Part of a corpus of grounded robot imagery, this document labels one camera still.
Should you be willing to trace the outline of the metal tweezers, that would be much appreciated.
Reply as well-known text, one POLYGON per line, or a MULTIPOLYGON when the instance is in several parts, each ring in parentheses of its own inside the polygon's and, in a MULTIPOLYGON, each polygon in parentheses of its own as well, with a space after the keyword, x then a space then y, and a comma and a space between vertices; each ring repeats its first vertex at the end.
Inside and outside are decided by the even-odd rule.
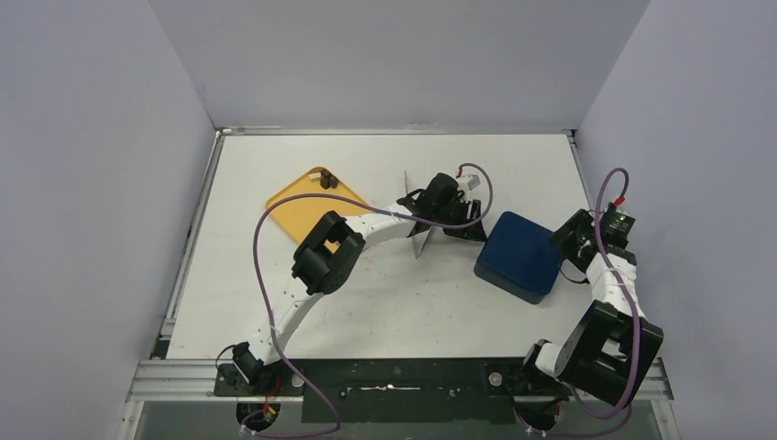
MULTIPOLYGON (((404 171, 403 178, 404 178, 404 187, 405 187, 406 194, 410 194, 413 190, 416 189, 416 186, 412 182, 407 170, 404 171)), ((415 259, 419 259, 421 257, 421 254, 425 248, 425 245, 432 231, 433 231, 433 228, 430 226, 428 229, 425 229, 410 238, 413 257, 415 259)))

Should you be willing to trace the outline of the blue box lid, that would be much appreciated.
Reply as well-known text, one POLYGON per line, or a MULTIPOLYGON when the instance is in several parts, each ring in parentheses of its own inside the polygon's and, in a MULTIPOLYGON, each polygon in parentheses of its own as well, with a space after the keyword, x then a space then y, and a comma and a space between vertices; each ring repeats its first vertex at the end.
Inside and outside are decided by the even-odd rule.
POLYGON ((526 217, 502 213, 476 259, 475 275, 526 303, 541 303, 552 291, 562 262, 551 234, 526 217))

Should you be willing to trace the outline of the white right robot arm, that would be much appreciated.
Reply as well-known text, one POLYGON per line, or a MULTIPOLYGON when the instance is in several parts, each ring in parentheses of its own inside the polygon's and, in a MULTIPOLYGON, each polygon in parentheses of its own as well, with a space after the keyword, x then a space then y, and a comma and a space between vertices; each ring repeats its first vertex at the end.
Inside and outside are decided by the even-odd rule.
POLYGON ((663 341, 636 293, 637 261, 627 249, 634 223, 609 203, 598 219, 580 209, 552 233, 562 260, 585 274, 592 302, 564 343, 541 339, 531 347, 518 368, 522 389, 546 392, 563 384, 615 408, 633 400, 663 341))

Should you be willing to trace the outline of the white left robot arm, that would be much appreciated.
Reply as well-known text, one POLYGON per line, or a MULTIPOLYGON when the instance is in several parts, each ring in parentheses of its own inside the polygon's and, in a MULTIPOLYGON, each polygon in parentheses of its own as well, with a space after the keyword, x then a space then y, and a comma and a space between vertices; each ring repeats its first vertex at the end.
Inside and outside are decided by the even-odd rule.
POLYGON ((470 193, 489 182, 484 170, 460 171, 455 177, 439 173, 426 187, 387 208, 359 203, 364 214, 325 212, 295 249, 290 282, 283 293, 271 298, 264 285, 259 287, 267 316, 256 335, 232 349, 238 382, 253 394, 272 386, 275 365, 283 359, 293 333, 318 301, 345 284, 366 249, 393 239, 412 239, 433 227, 451 237, 486 241, 482 220, 491 205, 471 198, 470 193))

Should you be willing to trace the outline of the yellow tray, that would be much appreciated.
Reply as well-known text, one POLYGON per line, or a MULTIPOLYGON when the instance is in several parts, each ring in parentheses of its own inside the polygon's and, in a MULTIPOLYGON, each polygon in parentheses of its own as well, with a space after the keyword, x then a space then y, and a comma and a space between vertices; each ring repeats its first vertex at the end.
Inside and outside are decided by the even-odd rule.
MULTIPOLYGON (((314 167, 305 171, 299 178, 270 197, 265 207, 299 194, 332 194, 346 199, 366 204, 354 190, 340 181, 325 167, 314 167)), ((355 216, 368 214, 367 209, 330 198, 305 197, 284 203, 275 208, 269 217, 297 245, 308 236, 321 217, 329 211, 336 211, 340 216, 355 216)))

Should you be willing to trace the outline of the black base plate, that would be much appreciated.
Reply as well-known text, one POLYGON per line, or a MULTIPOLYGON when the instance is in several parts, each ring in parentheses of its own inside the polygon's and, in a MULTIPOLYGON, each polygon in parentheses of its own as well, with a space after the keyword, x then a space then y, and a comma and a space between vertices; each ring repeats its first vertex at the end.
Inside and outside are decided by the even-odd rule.
POLYGON ((298 405, 304 424, 513 424, 515 412, 550 422, 567 398, 553 385, 532 385, 520 373, 522 363, 520 357, 299 359, 294 364, 310 385, 278 362, 258 386, 224 363, 213 394, 236 398, 241 415, 263 405, 298 405))

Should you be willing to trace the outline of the aluminium frame rail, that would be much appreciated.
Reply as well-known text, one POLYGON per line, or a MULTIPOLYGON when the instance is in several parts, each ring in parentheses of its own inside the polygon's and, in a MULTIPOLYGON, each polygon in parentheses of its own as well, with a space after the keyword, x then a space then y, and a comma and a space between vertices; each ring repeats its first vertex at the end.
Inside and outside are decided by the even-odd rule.
POLYGON ((259 396, 217 396, 210 359, 149 359, 137 364, 128 402, 263 402, 259 396))

